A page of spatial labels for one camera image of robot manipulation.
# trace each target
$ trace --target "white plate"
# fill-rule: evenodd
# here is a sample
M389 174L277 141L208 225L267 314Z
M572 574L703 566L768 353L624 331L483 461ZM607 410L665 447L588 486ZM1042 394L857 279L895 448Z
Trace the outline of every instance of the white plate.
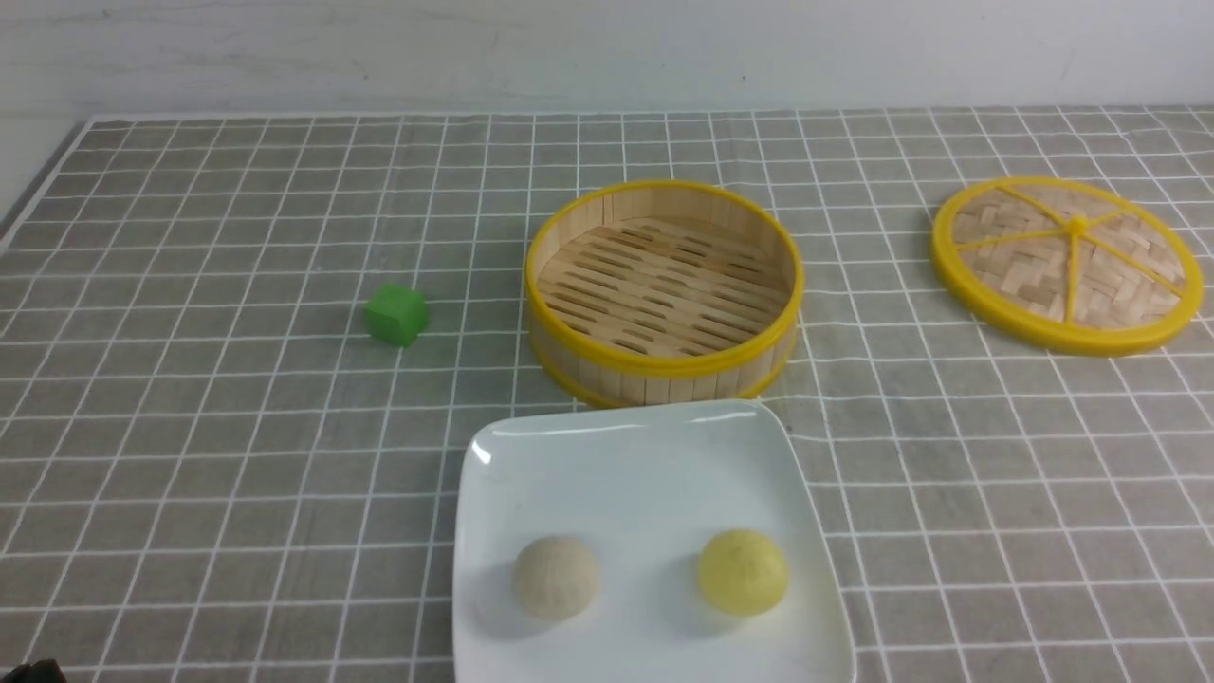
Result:
M694 560L749 528L784 551L784 601L753 619L699 596ZM558 625L515 603L511 565L541 536L600 563L590 608ZM509 420L460 476L452 631L460 683L851 683L851 630L784 427L753 402Z

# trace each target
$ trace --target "yellow plastic spokes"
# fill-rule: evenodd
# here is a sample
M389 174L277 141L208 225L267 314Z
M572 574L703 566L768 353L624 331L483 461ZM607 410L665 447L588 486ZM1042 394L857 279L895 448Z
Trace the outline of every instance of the yellow plastic spokes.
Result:
M1060 216L1057 214L1057 211L1055 211L1054 209L1051 209L1051 207L1046 206L1045 204L1038 201L1037 199L1033 199L1028 194L1025 194L1023 192L1021 192L1019 189L1012 189L1011 187L1008 187L1008 186L1004 186L1004 184L1000 184L999 189L1006 192L1008 194L1011 194L1012 197L1020 199L1021 201L1023 201L1026 204L1032 205L1038 211L1042 211L1043 214L1045 214L1046 216L1049 216L1050 220L1054 221L1054 223L1057 224L1059 227L1066 226L1066 221L1062 220L1062 216Z
M1083 239L1087 239L1088 241L1091 241L1096 246L1100 246L1101 249L1104 249L1104 250L1108 251L1110 254L1117 256L1118 258L1125 261L1134 269L1141 272L1142 274L1145 274L1145 275L1150 277L1151 279L1158 281L1159 284L1167 286L1169 291L1172 291L1176 296L1180 296L1181 298L1184 298L1185 292L1182 290L1180 290L1180 288L1178 288L1175 284L1173 284L1173 283L1168 281L1167 279L1164 279L1159 273L1155 272L1153 269L1144 267L1141 263L1139 263L1138 261L1135 261L1129 254L1122 251L1117 246L1113 246L1112 244L1108 244L1108 243L1106 243L1102 239L1096 239L1095 237L1091 237L1090 234L1084 234Z
M1074 298L1079 290L1079 234L1071 233L1071 252L1067 255L1067 283L1066 283L1066 319L1067 324L1074 321Z
M1062 234L1061 229L1036 229L1033 232L1021 232L1019 234L1000 234L999 237L992 237L989 239L983 239L981 241L969 241L966 244L957 244L958 251L965 251L968 249L980 249L987 244L999 244L1002 241L1015 241L1016 239L1036 239L1038 237L1057 237Z
M1116 211L1108 211L1107 214L1105 214L1105 215L1102 215L1100 217L1095 217L1095 218L1088 221L1088 227L1093 228L1093 227L1096 227L1097 224L1106 223L1106 222L1113 220L1114 217L1117 217L1117 216L1119 216L1119 215L1122 215L1124 212L1127 212L1124 209L1117 209Z

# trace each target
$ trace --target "yellow rim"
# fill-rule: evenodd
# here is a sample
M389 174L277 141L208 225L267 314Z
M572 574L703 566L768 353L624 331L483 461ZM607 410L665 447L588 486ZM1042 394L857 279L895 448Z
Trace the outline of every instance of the yellow rim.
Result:
M779 377L779 372L784 370L784 366L788 364L788 359L793 357L793 349L795 347L796 343L794 341L794 343L788 347L788 352L784 353L784 358L779 362L779 364L775 369L772 369L771 374L767 375L767 377L764 377L754 387L747 389L745 392L739 393L737 397L733 398L754 399L758 398L759 394L762 394L765 391L767 391L767 388L771 387L771 383L776 382L776 379ZM561 372L560 369L557 369L548 360L548 357L544 355L544 352L539 348L538 345L535 345L534 338L532 340L531 348L532 352L535 354L535 358L539 360L539 365L544 368L544 371L548 372L549 377L551 377L552 381L556 382L558 387L561 387L561 389L565 389L574 399L582 402L583 404L586 404L588 406L592 406L596 409L608 409L608 410L635 408L632 404L624 404L614 399L608 399L607 397L603 397L597 392L591 392L590 389L586 389L585 387L578 385L572 377Z
M690 359L656 359L653 357L641 357L628 352L620 352L605 345L600 345L599 341L575 331L569 325L561 321L561 319L556 317L556 313L549 308L548 303L544 302L544 297L539 294L539 273L535 272L534 267L537 245L544 240L548 230L554 229L561 217L586 201L597 199L599 197L603 197L606 194L614 194L615 192L643 189L646 187L685 187L688 189L698 189L709 194L716 194L717 197L725 197L745 206L754 214L758 214L768 227L776 230L776 234L779 235L784 247L793 254L795 277L793 280L793 291L789 296L788 303L784 306L784 309L781 311L775 321L767 326L767 329L764 329L755 336L747 338L737 347L732 347L715 354L705 354L703 357L694 357ZM784 229L784 227L781 226L776 218L745 197L734 194L727 189L721 189L720 187L682 180L647 180L641 182L625 182L623 184L605 187L597 192L591 192L590 194L579 197L572 204L554 214L552 217L548 218L548 221L545 221L539 228L539 233L537 233L535 238L532 239L531 249L528 249L527 252L527 262L523 267L523 278L527 285L528 307L532 315L534 315L533 319L544 325L544 329L555 336L556 340L560 341L561 346L588 362L617 372L641 374L652 377L696 377L700 375L709 375L744 365L751 359L758 358L772 345L775 345L776 341L783 336L792 325L796 324L796 313L801 307L801 295L805 289L805 269L801 266L801 258L796 250L796 243L793 241L793 237L788 234L788 230Z
M1078 326L1070 321L1072 309L1071 298L1073 297L1073 291L1077 286L1078 279L1078 268L1076 267L1077 261L1076 258L1071 258L1070 255L1068 258L1071 264L1068 266L1067 314L1065 321L1057 321L1031 313L988 288L981 279L977 278L977 275L974 274L974 272L970 271L969 267L965 266L958 252L960 250L959 245L953 241L953 218L955 217L957 211L970 200L992 189L1003 189L1017 198L1037 205L1045 212L1045 215L1059 223L1059 230L1056 233L1051 230L1043 234L1066 234L1066 224L1057 216L1057 214L1048 206L1039 205L1036 200L1027 198L1015 189L1016 186L1022 184L1048 184L1053 187L1063 187L1073 192L1083 192L1118 206L1121 209L1118 212L1133 214L1146 224L1150 224L1164 237L1168 245L1176 252L1176 256L1180 258L1180 263L1185 271L1185 289L1182 291L1176 291L1176 294L1180 295L1180 302L1176 303L1176 306L1167 315L1144 326L1135 326L1130 329L1094 329ZM1113 217L1113 215L1096 217L1093 222L1099 223L1110 217ZM1014 235L1010 238L1025 237L1028 235ZM1076 251L1078 239L1079 237L1071 235L1071 254ZM1128 258L1128 256L1121 254L1116 249L1111 249L1107 244L1095 239L1091 240L1096 243L1097 246L1112 252L1114 256ZM1193 258L1193 255L1189 251L1189 247L1184 241L1181 241L1176 233L1169 229L1163 221L1145 211L1141 206L1097 187L1091 187L1090 184L1070 180L1059 180L1056 177L1005 177L989 182L982 182L958 192L952 199L944 203L944 205L940 209L940 212L936 214L935 228L931 235L931 251L936 272L940 274L941 280L943 280L944 286L947 286L953 295L969 306L978 317L986 319L995 326L999 326L1000 329L1009 331L1010 334L1032 341L1034 345L1068 354L1117 357L1153 349L1179 334L1180 330L1189 324L1193 315L1197 314L1197 309L1202 303L1201 269L1198 269L1197 260ZM1144 269L1146 274L1156 278L1157 280L1159 279L1157 274L1145 271L1141 266L1138 267L1139 269Z

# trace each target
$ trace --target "white wall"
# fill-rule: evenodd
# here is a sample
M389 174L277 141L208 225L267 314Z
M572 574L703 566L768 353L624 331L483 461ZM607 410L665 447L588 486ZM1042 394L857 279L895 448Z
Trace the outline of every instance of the white wall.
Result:
M1214 101L1212 0L2 0L0 115Z

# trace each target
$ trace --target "green block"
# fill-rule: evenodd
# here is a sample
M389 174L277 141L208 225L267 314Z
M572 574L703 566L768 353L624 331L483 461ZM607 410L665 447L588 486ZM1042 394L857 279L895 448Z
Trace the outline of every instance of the green block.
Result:
M371 336L397 347L413 345L418 334L430 324L426 300L419 291L399 284L380 286L363 306L363 313Z

